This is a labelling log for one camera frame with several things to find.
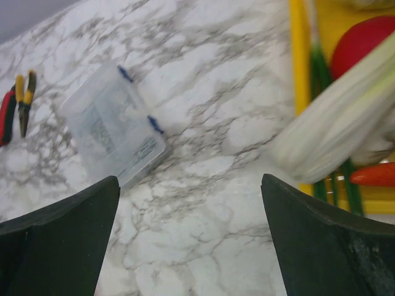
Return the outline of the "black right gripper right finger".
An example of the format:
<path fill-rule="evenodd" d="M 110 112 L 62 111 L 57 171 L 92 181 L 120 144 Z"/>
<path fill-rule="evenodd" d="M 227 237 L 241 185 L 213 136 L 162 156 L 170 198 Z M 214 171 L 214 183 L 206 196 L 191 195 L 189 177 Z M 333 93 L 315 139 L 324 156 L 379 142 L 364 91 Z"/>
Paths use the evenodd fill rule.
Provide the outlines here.
<path fill-rule="evenodd" d="M 349 213 L 270 174 L 261 191 L 288 295 L 394 295 L 394 225 Z"/>

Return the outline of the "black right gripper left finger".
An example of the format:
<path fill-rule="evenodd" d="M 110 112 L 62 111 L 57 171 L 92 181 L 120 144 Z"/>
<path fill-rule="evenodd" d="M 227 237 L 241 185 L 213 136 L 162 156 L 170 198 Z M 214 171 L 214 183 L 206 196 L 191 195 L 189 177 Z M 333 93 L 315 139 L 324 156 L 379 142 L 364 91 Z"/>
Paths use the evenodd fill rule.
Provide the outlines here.
<path fill-rule="evenodd" d="M 94 295 L 120 199 L 115 176 L 1 223 L 1 295 Z"/>

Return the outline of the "green onion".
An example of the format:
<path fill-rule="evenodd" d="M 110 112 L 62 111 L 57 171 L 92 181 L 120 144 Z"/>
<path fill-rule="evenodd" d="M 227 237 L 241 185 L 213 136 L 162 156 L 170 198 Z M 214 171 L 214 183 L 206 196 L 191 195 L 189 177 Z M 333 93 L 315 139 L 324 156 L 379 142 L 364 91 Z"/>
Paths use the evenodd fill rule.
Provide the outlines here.
<path fill-rule="evenodd" d="M 333 79 L 326 63 L 320 42 L 315 2 L 306 1 L 304 6 L 310 30 L 310 93 L 311 99 L 314 100 L 321 92 L 329 87 L 333 82 Z M 351 173 L 354 172 L 354 166 L 350 159 L 347 159 L 341 165 L 341 172 L 344 175 L 346 194 L 351 212 L 359 216 L 364 216 L 365 212 L 362 205 L 360 189 L 357 185 L 352 184 L 349 181 Z"/>

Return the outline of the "pale green celery stalk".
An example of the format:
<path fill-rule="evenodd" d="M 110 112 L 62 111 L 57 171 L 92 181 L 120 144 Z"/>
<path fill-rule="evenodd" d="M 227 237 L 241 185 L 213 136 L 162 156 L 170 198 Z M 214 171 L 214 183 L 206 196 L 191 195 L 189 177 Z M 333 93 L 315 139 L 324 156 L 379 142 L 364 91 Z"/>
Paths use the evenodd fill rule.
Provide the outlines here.
<path fill-rule="evenodd" d="M 312 184 L 335 171 L 394 106 L 394 35 L 326 88 L 273 141 L 274 162 Z"/>

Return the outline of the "orange carrot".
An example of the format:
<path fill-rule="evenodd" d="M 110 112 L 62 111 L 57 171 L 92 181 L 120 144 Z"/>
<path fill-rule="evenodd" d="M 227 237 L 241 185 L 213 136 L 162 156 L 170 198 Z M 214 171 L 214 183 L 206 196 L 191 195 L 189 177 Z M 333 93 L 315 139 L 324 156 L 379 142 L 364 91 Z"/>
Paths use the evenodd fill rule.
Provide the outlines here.
<path fill-rule="evenodd" d="M 349 180 L 361 186 L 394 187 L 394 169 L 394 162 L 366 166 L 353 172 Z"/>

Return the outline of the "clear plastic screw box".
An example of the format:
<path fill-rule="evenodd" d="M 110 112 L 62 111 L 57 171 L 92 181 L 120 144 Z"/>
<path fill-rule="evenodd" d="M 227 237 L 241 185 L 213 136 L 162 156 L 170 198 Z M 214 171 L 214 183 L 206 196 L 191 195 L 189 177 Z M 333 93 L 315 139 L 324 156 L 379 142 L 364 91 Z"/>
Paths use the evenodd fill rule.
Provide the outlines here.
<path fill-rule="evenodd" d="M 103 63 L 61 106 L 88 177 L 116 176 L 123 190 L 168 157 L 164 131 L 132 77 Z"/>

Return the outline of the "red utility knife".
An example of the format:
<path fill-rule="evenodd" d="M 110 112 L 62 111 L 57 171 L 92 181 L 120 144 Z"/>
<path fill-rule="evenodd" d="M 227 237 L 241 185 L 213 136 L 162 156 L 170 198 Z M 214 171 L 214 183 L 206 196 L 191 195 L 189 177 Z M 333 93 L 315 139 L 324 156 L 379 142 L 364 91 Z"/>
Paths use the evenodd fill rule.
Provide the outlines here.
<path fill-rule="evenodd" d="M 16 107 L 15 86 L 5 94 L 0 111 L 1 146 L 8 145 L 12 139 L 14 114 Z"/>

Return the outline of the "red tomato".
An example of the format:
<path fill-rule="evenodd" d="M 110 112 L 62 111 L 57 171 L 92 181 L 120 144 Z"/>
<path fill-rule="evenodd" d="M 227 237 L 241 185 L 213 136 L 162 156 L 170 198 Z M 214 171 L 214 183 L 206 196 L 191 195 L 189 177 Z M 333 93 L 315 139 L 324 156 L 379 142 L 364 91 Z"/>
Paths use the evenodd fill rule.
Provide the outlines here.
<path fill-rule="evenodd" d="M 330 70 L 337 80 L 394 32 L 394 16 L 382 15 L 352 26 L 338 41 Z"/>

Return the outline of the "yellow plastic bin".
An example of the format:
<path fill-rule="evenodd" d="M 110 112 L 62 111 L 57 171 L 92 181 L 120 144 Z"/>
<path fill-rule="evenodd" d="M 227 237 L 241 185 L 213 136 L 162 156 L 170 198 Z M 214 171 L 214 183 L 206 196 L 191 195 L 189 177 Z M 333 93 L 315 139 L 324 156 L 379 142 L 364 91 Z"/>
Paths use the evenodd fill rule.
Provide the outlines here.
<path fill-rule="evenodd" d="M 291 49 L 293 57 L 294 105 L 300 115 L 311 101 L 310 95 L 310 28 L 304 1 L 289 1 Z M 316 1 L 317 23 L 322 51 L 329 63 L 342 35 L 353 25 L 380 15 L 394 15 L 394 8 L 382 10 L 355 10 L 341 1 Z M 320 193 L 324 201 L 350 210 L 343 172 L 336 173 L 337 181 L 328 176 L 318 185 L 303 184 L 299 189 L 311 196 Z M 359 187 L 360 199 L 366 214 L 394 214 L 394 189 L 385 187 Z"/>

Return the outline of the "yellow handled pliers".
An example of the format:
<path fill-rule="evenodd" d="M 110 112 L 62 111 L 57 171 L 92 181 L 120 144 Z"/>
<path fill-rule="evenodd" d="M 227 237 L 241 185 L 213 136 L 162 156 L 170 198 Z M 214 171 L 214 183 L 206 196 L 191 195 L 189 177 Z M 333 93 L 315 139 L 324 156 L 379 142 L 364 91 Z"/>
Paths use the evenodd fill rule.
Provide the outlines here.
<path fill-rule="evenodd" d="M 17 75 L 15 80 L 15 99 L 18 105 L 21 138 L 24 138 L 27 133 L 30 108 L 36 89 L 36 79 L 36 72 L 29 70 L 27 87 L 25 87 L 25 77 L 23 75 Z"/>

